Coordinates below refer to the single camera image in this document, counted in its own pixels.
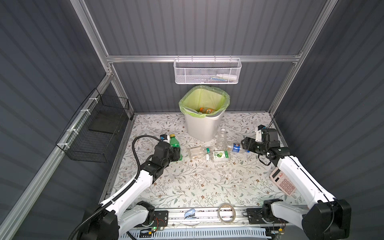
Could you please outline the orange label clear bottle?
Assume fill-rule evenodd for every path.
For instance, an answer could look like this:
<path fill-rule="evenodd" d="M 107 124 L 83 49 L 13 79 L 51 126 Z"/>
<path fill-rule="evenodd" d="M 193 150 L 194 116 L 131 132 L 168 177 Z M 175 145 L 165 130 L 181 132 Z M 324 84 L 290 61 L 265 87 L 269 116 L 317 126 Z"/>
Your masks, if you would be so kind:
<path fill-rule="evenodd" d="M 213 114 L 216 112 L 216 110 L 211 109 L 211 108 L 200 108 L 199 112 L 202 114 Z"/>

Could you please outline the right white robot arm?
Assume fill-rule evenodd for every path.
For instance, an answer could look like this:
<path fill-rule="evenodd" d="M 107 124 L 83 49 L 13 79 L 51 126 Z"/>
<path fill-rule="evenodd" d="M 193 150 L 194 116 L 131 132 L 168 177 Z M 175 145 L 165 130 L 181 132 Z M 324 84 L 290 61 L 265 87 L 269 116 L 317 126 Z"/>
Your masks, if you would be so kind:
<path fill-rule="evenodd" d="M 280 199 L 265 200 L 262 217 L 267 223 L 286 221 L 304 231 L 310 240 L 341 240 L 350 235 L 352 207 L 338 200 L 322 187 L 293 156 L 282 147 L 275 129 L 258 127 L 256 137 L 241 141 L 244 150 L 266 157 L 273 164 L 281 182 L 289 180 L 304 197 L 308 208 L 302 209 Z"/>

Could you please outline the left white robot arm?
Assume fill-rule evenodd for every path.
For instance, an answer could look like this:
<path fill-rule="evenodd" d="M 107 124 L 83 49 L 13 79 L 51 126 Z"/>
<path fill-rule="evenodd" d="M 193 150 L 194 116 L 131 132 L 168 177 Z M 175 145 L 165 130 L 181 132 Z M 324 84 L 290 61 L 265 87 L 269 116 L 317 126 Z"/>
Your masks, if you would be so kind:
<path fill-rule="evenodd" d="M 128 210 L 133 201 L 164 173 L 171 162 L 181 158 L 181 149 L 167 142 L 158 142 L 155 152 L 140 165 L 135 178 L 110 198 L 100 203 L 95 211 L 86 212 L 83 222 L 70 234 L 69 239 L 117 240 L 133 227 L 152 221 L 154 207 L 140 202 Z"/>

